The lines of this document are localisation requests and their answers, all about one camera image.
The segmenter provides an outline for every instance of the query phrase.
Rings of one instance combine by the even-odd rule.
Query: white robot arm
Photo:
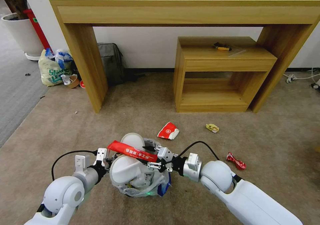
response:
[[[36,214],[25,225],[67,225],[95,184],[107,173],[108,149],[97,150],[96,161],[88,166],[89,155],[75,156],[75,172],[54,180],[46,189]]]
[[[161,146],[152,147],[151,150],[157,152],[158,161],[145,162],[148,169],[160,172],[174,170],[192,181],[201,182],[245,225],[302,225],[295,215],[258,187],[236,175],[220,160],[210,161],[201,167],[202,162],[197,154],[181,157],[187,149],[180,155],[172,154],[168,148]],[[108,149],[99,148],[94,165],[89,167],[88,155],[75,156],[74,174],[58,178],[48,186],[41,206],[25,225],[68,224],[89,191],[109,171],[113,159],[107,160],[107,155]]]

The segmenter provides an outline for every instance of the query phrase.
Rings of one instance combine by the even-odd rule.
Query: potted plant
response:
[[[38,60],[43,46],[28,16],[23,13],[28,9],[27,0],[5,0],[14,13],[1,17],[13,38],[30,60]]]

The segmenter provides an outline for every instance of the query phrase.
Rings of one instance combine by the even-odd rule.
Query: wooden console table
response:
[[[257,42],[278,59],[250,104],[258,112],[320,20],[320,0],[50,0],[50,3],[96,113],[108,86],[93,26],[264,27]]]

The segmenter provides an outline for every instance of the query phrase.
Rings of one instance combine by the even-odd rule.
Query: small wooden shelf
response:
[[[226,43],[234,51],[212,48]],[[178,112],[244,112],[276,61],[250,37],[178,38],[174,74]],[[186,72],[233,72],[230,78],[185,78]]]

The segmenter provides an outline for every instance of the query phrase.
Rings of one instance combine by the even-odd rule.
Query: black cable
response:
[[[218,156],[214,153],[214,151],[211,149],[211,147],[210,147],[208,144],[206,144],[206,143],[203,142],[203,141],[196,141],[196,142],[190,144],[185,150],[183,150],[183,151],[182,151],[178,156],[176,156],[174,159],[172,159],[172,160],[169,161],[169,162],[165,162],[164,164],[171,163],[171,162],[175,161],[176,159],[178,159],[179,157],[181,157],[189,148],[191,148],[193,145],[195,145],[195,144],[197,144],[197,143],[202,143],[202,144],[206,145],[206,146],[210,149],[210,151],[213,153],[213,155],[216,157],[216,159],[217,159],[217,160],[220,160],[220,159],[218,158]]]
[[[61,155],[60,157],[57,158],[57,160],[54,161],[52,167],[51,167],[51,176],[52,176],[52,181],[54,181],[54,173],[53,173],[53,169],[54,169],[54,165],[56,165],[57,161],[59,161],[60,158],[64,157],[65,155],[68,155],[70,153],[77,153],[77,152],[88,152],[88,153],[93,153],[94,155],[97,155],[97,151],[89,151],[89,150],[75,150],[75,151],[71,151],[71,152],[67,152],[63,155]]]

